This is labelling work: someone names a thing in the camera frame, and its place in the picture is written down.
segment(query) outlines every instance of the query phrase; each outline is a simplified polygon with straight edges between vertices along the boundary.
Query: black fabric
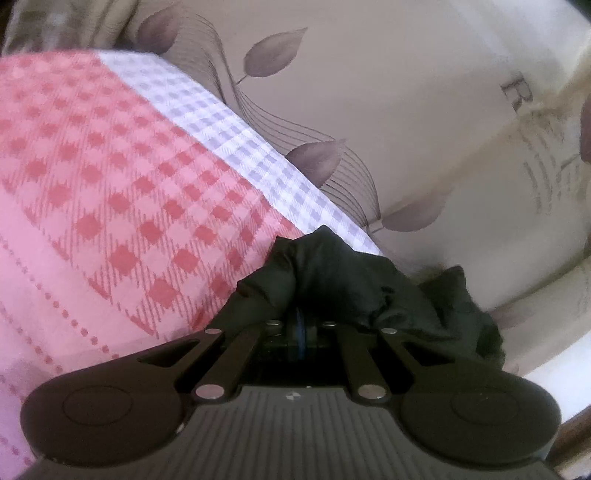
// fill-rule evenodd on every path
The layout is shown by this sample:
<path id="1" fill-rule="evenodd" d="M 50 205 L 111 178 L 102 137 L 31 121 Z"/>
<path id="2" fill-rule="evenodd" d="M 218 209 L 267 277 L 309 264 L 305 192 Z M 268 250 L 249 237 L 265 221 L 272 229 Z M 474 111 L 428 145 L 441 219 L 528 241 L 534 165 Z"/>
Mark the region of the black fabric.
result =
<path id="1" fill-rule="evenodd" d="M 238 282 L 209 326 L 233 336 L 294 304 L 323 320 L 393 327 L 498 367 L 505 359 L 499 330 L 470 298 L 461 267 L 415 286 L 389 259 L 354 251 L 326 226 L 296 240 L 277 237 L 265 265 Z"/>

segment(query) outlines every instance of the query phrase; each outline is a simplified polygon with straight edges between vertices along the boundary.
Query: purple checkered strip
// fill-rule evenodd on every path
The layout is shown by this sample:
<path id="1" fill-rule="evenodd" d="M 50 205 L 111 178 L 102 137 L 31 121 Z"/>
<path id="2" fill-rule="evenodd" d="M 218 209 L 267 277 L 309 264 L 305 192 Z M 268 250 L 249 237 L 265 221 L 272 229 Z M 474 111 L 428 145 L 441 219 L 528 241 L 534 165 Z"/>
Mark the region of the purple checkered strip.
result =
<path id="1" fill-rule="evenodd" d="M 364 230 L 188 75 L 153 54 L 101 51 L 99 56 L 157 111 L 250 181 L 300 231 L 327 225 L 353 249 L 381 255 Z"/>

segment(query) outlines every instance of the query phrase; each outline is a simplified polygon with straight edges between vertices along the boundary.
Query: ribbed gray surface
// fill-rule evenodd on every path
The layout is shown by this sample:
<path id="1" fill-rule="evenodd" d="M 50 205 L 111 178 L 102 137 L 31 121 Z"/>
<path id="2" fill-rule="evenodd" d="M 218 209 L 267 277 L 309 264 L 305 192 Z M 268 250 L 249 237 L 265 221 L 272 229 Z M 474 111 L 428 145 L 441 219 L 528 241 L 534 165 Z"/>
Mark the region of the ribbed gray surface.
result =
<path id="1" fill-rule="evenodd" d="M 173 442 L 124 466 L 41 460 L 21 479 L 559 479 L 542 462 L 504 472 L 448 465 L 412 444 L 386 410 L 357 405 L 342 388 L 304 388 L 297 400 L 288 399 L 290 392 L 245 387 L 229 403 L 200 407 Z"/>

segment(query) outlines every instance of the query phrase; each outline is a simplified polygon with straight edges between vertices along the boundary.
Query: pink checkered cloth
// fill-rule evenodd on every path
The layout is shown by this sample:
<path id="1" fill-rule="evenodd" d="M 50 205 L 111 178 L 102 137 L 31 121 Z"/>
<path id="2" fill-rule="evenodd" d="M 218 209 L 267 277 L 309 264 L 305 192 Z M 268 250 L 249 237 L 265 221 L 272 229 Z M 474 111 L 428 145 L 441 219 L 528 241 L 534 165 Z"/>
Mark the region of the pink checkered cloth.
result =
<path id="1" fill-rule="evenodd" d="M 0 478 L 42 382 L 206 325 L 275 239 L 364 231 L 212 94 L 121 52 L 0 61 Z"/>

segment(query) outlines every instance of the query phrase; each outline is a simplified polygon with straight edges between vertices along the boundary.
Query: pink fabric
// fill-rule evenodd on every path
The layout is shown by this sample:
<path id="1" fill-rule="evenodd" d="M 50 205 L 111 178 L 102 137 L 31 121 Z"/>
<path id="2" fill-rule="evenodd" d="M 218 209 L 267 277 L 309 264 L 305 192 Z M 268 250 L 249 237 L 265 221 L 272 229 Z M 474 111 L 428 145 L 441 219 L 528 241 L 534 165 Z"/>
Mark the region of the pink fabric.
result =
<path id="1" fill-rule="evenodd" d="M 0 478 L 51 377 L 203 327 L 301 235 L 93 53 L 0 63 Z"/>

